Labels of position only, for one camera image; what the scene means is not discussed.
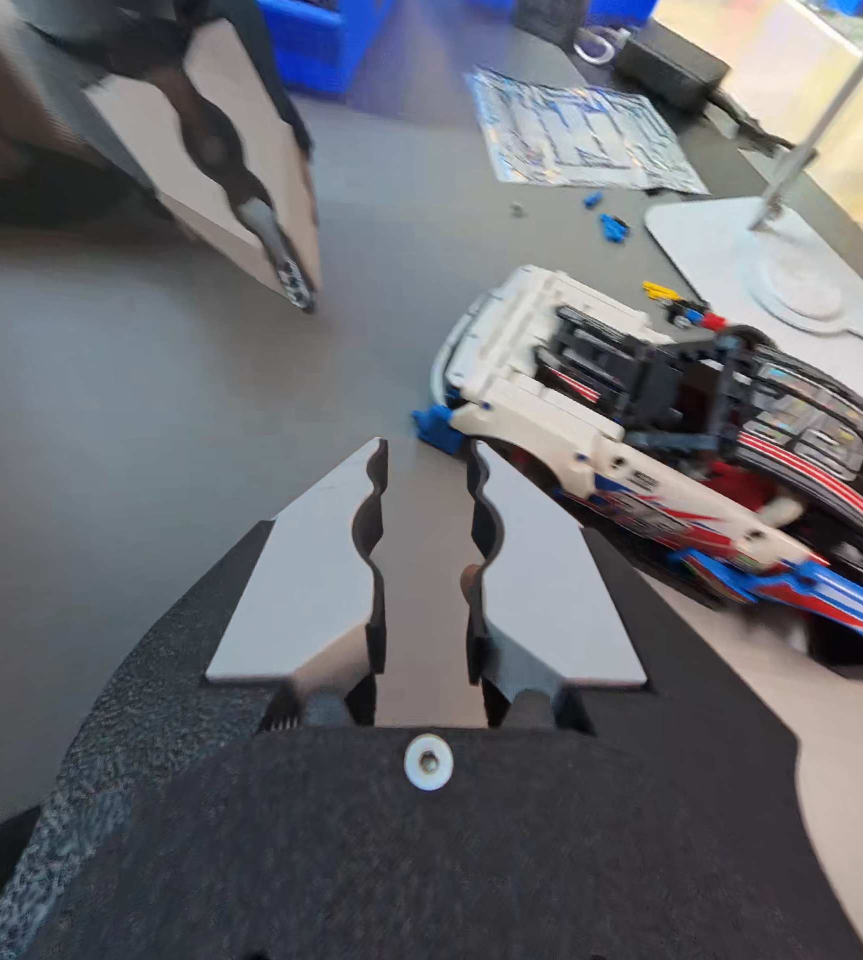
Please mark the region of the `black rounded block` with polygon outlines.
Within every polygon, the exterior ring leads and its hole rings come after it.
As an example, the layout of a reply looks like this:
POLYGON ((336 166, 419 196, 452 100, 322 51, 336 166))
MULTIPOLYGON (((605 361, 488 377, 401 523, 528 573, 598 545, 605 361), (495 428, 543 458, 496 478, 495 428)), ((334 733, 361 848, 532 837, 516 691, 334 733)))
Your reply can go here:
POLYGON ((515 1, 511 22, 518 30, 569 51, 585 23, 589 5, 589 1, 515 1))

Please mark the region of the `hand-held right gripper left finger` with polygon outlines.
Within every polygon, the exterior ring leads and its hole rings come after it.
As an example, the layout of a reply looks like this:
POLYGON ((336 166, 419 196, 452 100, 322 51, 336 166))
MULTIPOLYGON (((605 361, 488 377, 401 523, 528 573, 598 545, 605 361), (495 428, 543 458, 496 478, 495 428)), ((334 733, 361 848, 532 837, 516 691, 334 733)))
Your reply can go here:
POLYGON ((209 683, 360 683, 385 672, 389 444, 367 441, 272 520, 209 683))

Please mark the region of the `red and black toy pins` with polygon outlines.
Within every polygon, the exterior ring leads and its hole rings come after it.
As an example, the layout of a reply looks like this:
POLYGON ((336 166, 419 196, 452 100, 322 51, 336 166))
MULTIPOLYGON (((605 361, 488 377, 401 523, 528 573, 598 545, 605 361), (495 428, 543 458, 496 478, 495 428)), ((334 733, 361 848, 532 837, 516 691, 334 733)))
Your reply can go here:
POLYGON ((702 329, 719 332, 728 326, 728 320, 713 313, 703 301, 676 298, 668 302, 665 318, 681 330, 702 329))

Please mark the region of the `grey desk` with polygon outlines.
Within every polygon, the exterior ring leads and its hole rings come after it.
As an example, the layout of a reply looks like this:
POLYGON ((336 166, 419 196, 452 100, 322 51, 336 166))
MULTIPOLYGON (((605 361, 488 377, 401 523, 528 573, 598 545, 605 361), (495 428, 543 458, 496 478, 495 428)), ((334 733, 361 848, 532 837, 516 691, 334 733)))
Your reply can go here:
POLYGON ((863 674, 791 613, 584 538, 646 686, 468 678, 468 459, 408 409, 469 302, 536 259, 611 297, 578 195, 497 183, 472 66, 583 85, 551 43, 405 2, 352 104, 303 104, 308 317, 204 246, 0 237, 0 826, 61 889, 24 958, 863 958, 863 674), (209 682, 273 519, 388 443, 384 672, 209 682))

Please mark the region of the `blue plastic bin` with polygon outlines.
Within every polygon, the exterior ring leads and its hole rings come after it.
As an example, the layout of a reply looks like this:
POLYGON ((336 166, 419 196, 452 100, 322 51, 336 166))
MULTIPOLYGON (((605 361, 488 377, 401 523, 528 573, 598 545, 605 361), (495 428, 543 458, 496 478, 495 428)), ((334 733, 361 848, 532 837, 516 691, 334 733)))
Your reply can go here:
POLYGON ((394 1, 259 1, 284 84, 341 98, 394 1))
POLYGON ((649 22, 659 3, 655 0, 590 1, 586 23, 589 26, 635 31, 649 22))

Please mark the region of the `holographic sticker sheet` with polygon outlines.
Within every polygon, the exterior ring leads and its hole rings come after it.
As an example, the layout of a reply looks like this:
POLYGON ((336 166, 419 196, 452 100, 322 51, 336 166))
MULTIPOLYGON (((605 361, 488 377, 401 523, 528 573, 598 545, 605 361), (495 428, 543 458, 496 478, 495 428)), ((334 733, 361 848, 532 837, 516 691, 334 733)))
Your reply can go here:
POLYGON ((486 68, 467 74, 466 83, 502 183, 709 195, 678 137, 644 96, 549 86, 486 68))

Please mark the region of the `black power adapter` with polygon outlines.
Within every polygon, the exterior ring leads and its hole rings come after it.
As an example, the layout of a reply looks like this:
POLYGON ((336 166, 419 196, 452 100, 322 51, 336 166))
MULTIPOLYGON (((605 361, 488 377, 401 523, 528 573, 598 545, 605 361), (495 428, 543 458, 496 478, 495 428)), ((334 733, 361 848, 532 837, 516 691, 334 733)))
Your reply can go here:
POLYGON ((731 69, 654 19, 634 31, 613 60, 616 77, 683 114, 701 113, 731 69))

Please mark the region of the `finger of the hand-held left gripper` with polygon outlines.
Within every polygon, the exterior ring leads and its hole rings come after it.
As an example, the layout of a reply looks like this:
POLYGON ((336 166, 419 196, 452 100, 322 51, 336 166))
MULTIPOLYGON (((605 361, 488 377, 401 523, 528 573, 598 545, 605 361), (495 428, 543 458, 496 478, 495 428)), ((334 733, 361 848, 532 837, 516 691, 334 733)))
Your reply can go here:
MULTIPOLYGON (((200 28, 185 58, 185 70, 197 91, 209 102, 210 120, 221 128, 236 160, 234 198, 260 198, 277 211, 281 226, 315 286, 316 306, 321 287, 318 210, 307 163, 270 101, 248 54, 226 21, 200 28)), ((253 277, 283 294, 259 239, 237 216, 227 193, 197 171, 201 186, 192 198, 205 205, 195 228, 253 277), (205 198, 208 185, 213 198, 205 198)))
MULTIPOLYGON (((237 208, 249 197, 248 194, 244 194, 243 198, 235 198, 233 195, 232 186, 237 183, 236 174, 247 176, 248 170, 245 167, 239 170, 236 168, 240 161, 235 159, 225 142, 222 129, 217 127, 219 139, 228 149, 229 156, 215 169, 208 167, 203 162, 200 151, 190 146, 189 138, 183 131, 171 103, 150 83, 111 77, 89 87, 86 96, 137 161, 138 166, 147 174, 156 198, 174 220, 189 234, 207 243, 248 276, 285 298, 277 287, 261 282, 196 229, 198 220, 202 218, 202 214, 198 214, 197 210, 205 206, 203 200, 193 199, 194 188, 202 186, 198 180, 198 171, 227 193, 230 207, 237 208)), ((203 186, 205 199, 214 198, 209 185, 203 186)))

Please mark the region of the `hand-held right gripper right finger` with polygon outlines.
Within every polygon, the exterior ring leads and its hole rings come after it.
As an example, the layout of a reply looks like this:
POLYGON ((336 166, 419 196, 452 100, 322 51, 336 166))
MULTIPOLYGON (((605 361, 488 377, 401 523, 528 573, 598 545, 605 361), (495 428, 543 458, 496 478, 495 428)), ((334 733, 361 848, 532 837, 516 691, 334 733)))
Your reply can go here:
POLYGON ((469 682, 492 687, 645 687, 580 522, 487 443, 467 461, 471 537, 469 682))

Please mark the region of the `white book stand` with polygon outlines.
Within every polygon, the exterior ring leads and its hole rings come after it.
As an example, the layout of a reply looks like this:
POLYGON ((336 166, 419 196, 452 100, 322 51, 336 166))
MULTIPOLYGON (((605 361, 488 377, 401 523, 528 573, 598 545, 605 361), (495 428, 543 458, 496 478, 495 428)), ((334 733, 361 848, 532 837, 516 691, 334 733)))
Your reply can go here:
POLYGON ((863 80, 863 54, 759 197, 660 203, 644 225, 692 290, 863 397, 863 279, 784 195, 863 80))

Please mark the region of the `toy brick race car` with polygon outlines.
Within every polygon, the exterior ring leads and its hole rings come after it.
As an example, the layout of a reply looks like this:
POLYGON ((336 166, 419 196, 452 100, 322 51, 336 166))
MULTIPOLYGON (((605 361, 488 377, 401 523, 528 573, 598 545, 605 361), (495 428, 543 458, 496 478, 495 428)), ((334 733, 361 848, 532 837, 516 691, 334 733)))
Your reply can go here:
POLYGON ((782 605, 863 667, 863 398, 728 322, 677 339, 562 271, 522 266, 439 349, 418 436, 490 443, 626 548, 732 607, 782 605))

